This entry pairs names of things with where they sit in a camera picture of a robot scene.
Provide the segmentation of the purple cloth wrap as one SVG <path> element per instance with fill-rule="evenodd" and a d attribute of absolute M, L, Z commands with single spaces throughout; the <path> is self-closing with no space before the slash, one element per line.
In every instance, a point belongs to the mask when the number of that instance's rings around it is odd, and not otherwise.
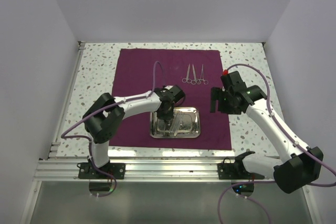
<path fill-rule="evenodd" d="M 190 65 L 199 79 L 202 65 L 208 85 L 183 83 Z M 145 93 L 152 87 L 178 85 L 186 94 L 184 107 L 194 107 L 200 113 L 201 134 L 197 138 L 157 139 L 150 136 L 150 114 L 142 113 L 124 119 L 111 146 L 188 148 L 197 150 L 231 150 L 229 117 L 210 113 L 211 88 L 222 87 L 223 72 L 217 50 L 122 49 L 117 62 L 112 95 L 128 97 Z"/>

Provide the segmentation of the steel scissors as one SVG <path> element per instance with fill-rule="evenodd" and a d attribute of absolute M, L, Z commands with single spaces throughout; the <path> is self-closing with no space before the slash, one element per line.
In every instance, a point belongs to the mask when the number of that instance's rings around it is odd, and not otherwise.
<path fill-rule="evenodd" d="M 200 79 L 198 79 L 197 76 L 196 76 L 196 70 L 195 70 L 194 65 L 192 65 L 192 72 L 193 72 L 193 78 L 194 79 L 191 81 L 191 84 L 197 84 L 197 85 L 201 84 Z"/>
<path fill-rule="evenodd" d="M 182 79 L 183 83 L 188 83 L 191 84 L 192 80 L 190 79 L 190 65 L 188 65 L 187 72 L 186 72 L 186 77 Z"/>

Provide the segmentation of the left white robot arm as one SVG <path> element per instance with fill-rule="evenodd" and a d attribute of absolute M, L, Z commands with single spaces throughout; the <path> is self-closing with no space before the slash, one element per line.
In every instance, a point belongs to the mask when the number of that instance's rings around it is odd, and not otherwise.
<path fill-rule="evenodd" d="M 115 136 L 124 119 L 155 112 L 159 119 L 170 120 L 175 104 L 184 98 L 184 91 L 177 85 L 155 88 L 128 97 L 102 94 L 82 117 L 85 130 L 93 138 L 89 148 L 90 156 L 93 158 L 90 167 L 92 174 L 97 178 L 107 176 L 109 141 Z"/>

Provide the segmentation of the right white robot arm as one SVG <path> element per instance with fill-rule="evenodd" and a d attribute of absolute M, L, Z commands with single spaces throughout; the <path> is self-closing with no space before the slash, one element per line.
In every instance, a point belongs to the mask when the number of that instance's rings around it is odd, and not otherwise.
<path fill-rule="evenodd" d="M 268 92 L 259 86 L 246 86 L 238 71 L 225 70 L 221 76 L 222 88 L 211 89 L 211 112 L 248 115 L 263 131 L 279 157 L 272 158 L 246 151 L 234 162 L 217 165 L 220 179 L 274 179 L 285 193 L 317 180 L 321 171 L 323 152 L 311 148 L 284 123 L 269 103 Z"/>

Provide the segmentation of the steel hemostat clamp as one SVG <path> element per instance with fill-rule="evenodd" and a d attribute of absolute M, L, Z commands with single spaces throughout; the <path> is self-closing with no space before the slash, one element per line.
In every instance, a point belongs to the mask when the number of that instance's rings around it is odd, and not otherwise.
<path fill-rule="evenodd" d="M 202 68 L 201 68 L 201 74 L 198 79 L 198 84 L 208 85 L 208 80 L 204 78 L 204 65 L 202 65 Z"/>

